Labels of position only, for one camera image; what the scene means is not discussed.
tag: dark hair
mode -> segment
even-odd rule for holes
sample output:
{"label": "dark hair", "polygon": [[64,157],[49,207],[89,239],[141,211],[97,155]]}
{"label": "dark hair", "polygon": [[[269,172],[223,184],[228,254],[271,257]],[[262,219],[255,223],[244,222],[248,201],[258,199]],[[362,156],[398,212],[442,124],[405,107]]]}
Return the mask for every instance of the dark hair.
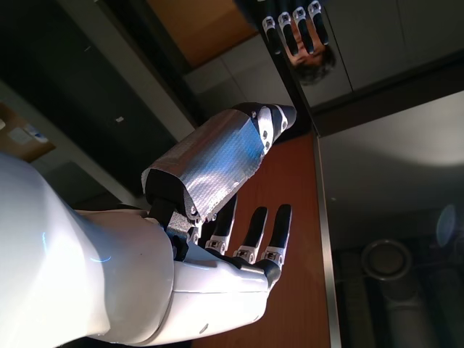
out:
{"label": "dark hair", "polygon": [[308,65],[300,63],[295,67],[295,72],[299,82],[303,86],[314,85],[322,80],[335,67],[336,58],[330,46],[322,53],[322,63],[320,65]]}

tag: silver tape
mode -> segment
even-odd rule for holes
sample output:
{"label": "silver tape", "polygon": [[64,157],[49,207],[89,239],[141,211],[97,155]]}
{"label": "silver tape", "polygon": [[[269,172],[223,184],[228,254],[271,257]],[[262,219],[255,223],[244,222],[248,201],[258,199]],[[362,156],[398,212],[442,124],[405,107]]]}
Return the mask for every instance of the silver tape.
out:
{"label": "silver tape", "polygon": [[199,218],[211,218],[260,167],[260,134],[249,116],[225,110],[209,119],[142,173],[145,193],[150,170],[179,178]]}

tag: black fingertip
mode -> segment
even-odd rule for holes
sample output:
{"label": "black fingertip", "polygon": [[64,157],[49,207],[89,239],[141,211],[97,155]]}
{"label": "black fingertip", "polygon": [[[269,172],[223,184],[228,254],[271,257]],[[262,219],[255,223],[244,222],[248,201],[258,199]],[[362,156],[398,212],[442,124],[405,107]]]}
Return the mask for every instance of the black fingertip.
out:
{"label": "black fingertip", "polygon": [[289,240],[291,223],[291,205],[283,204],[275,215],[273,236],[270,239],[269,247],[283,248],[287,246]]}
{"label": "black fingertip", "polygon": [[316,33],[318,33],[320,42],[322,42],[324,45],[328,45],[328,34],[327,34],[326,27],[324,26],[324,22],[322,20],[322,14],[317,13],[312,18],[312,21],[314,22]]}
{"label": "black fingertip", "polygon": [[306,26],[305,20],[300,20],[298,22],[299,34],[302,37],[303,45],[306,48],[307,53],[314,53],[314,44],[312,43],[311,35]]}
{"label": "black fingertip", "polygon": [[214,236],[227,237],[231,234],[236,208],[237,195],[234,194],[217,214]]}
{"label": "black fingertip", "polygon": [[295,37],[293,36],[293,32],[291,31],[291,25],[287,24],[285,27],[283,27],[282,32],[291,55],[296,56],[298,54],[298,45]]}
{"label": "black fingertip", "polygon": [[269,45],[271,50],[274,54],[281,53],[281,45],[280,45],[280,38],[278,37],[277,30],[275,28],[270,28],[266,32],[266,36],[268,37]]}
{"label": "black fingertip", "polygon": [[242,245],[246,247],[257,248],[264,234],[264,227],[268,218],[268,209],[266,207],[257,208],[249,223],[248,233]]}

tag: brown table surface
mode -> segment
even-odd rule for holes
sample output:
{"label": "brown table surface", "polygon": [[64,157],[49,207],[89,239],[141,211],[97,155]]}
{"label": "brown table surface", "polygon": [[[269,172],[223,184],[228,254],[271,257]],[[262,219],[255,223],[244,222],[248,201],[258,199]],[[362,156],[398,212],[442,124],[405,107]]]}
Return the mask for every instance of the brown table surface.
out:
{"label": "brown table surface", "polygon": [[277,209],[285,203],[293,207],[289,246],[264,316],[251,325],[198,339],[194,348],[330,347],[312,135],[273,146],[240,189],[227,255],[240,246],[254,210],[264,206],[269,215],[261,255]]}

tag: wall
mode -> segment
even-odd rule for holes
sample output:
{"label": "wall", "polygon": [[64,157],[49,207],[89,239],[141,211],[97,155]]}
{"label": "wall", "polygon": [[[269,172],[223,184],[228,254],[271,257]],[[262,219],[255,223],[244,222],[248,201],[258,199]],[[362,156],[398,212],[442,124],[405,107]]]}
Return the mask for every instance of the wall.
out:
{"label": "wall", "polygon": [[460,92],[320,140],[334,249],[377,239],[374,219],[463,200],[463,114]]}

